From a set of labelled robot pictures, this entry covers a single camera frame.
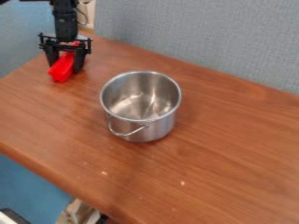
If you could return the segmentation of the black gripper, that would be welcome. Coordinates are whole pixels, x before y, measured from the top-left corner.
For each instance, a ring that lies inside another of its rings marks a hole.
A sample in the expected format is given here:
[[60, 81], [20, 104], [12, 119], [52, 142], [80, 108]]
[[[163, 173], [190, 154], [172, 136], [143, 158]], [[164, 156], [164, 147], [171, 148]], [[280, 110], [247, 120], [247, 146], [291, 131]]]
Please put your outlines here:
[[54, 34], [39, 34], [39, 48], [44, 50], [50, 67], [59, 58], [59, 51], [75, 52], [74, 72], [78, 73], [84, 65], [87, 54], [92, 52], [92, 38], [78, 35], [72, 41], [62, 41]]

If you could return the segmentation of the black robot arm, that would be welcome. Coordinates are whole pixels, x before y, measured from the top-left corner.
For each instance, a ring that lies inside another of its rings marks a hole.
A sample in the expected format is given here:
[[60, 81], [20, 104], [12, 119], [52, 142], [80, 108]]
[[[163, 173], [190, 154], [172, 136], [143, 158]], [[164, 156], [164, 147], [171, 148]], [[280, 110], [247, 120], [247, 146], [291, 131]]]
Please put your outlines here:
[[60, 52], [74, 53], [74, 72], [83, 66], [86, 56], [92, 53], [92, 39], [79, 35], [78, 0], [47, 0], [52, 6], [55, 34], [39, 34], [39, 48], [44, 50], [48, 64], [59, 60]]

